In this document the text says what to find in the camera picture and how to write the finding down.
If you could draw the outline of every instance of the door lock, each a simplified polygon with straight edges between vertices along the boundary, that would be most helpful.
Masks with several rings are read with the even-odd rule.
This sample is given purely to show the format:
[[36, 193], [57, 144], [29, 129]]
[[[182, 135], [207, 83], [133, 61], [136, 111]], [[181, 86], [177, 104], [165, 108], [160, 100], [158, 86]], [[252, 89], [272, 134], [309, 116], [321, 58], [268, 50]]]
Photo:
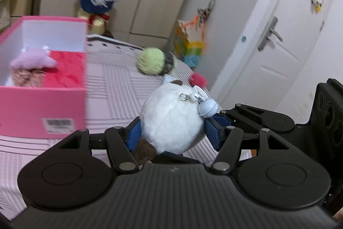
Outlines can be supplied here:
[[274, 30], [275, 26], [277, 25], [278, 18], [273, 17], [272, 21], [270, 22], [268, 28], [265, 31], [265, 34], [263, 35], [262, 42], [257, 47], [258, 51], [262, 51], [265, 48], [265, 45], [268, 42], [272, 42], [271, 35], [274, 34], [281, 42], [283, 42], [283, 38], [280, 36], [280, 34]]

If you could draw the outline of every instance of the blue gripper pad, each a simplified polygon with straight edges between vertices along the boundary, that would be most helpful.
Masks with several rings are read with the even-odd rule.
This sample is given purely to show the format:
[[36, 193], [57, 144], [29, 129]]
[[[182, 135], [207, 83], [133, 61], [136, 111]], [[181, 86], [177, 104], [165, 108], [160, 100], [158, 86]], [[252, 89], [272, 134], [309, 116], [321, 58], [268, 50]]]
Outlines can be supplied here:
[[205, 134], [210, 140], [212, 147], [219, 151], [222, 147], [222, 136], [224, 135], [224, 127], [217, 123], [213, 118], [205, 119]]
[[224, 116], [218, 116], [217, 114], [215, 114], [212, 117], [217, 123], [219, 123], [221, 126], [226, 127], [228, 125], [231, 125], [231, 121], [229, 121], [226, 117]]
[[136, 117], [126, 128], [125, 143], [129, 151], [133, 151], [136, 148], [141, 134], [141, 120], [139, 117]]

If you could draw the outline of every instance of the key ring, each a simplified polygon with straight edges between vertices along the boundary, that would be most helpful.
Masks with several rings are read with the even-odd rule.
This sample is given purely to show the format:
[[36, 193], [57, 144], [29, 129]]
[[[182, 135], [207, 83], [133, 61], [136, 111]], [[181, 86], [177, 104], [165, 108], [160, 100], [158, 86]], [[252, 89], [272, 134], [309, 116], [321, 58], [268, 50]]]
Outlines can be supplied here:
[[185, 93], [181, 93], [180, 96], [179, 96], [179, 98], [180, 98], [181, 100], [183, 100], [183, 101], [187, 101], [187, 100], [189, 100], [191, 97], [190, 97], [189, 95], [185, 94]]

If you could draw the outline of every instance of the small plush keychain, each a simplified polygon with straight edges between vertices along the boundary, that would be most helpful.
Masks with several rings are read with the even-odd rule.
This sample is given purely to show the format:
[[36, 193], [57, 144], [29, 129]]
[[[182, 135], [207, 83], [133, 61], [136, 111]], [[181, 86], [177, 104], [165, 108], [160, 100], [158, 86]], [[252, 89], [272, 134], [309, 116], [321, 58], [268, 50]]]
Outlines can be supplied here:
[[320, 12], [323, 6], [323, 0], [312, 0], [312, 3], [316, 7], [316, 12]]
[[44, 46], [42, 49], [31, 48], [21, 53], [16, 59], [10, 62], [12, 69], [42, 69], [54, 68], [57, 62], [49, 57], [51, 50]]

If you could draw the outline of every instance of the white door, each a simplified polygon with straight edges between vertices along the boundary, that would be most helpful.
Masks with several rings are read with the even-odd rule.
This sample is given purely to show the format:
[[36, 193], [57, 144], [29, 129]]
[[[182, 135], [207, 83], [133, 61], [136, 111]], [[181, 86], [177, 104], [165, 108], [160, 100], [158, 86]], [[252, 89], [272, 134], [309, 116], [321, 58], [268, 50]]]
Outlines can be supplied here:
[[279, 0], [275, 31], [283, 42], [272, 35], [261, 52], [256, 47], [221, 106], [229, 109], [242, 103], [274, 110], [316, 44], [330, 5], [331, 0], [324, 0], [322, 11], [316, 13], [311, 0]]

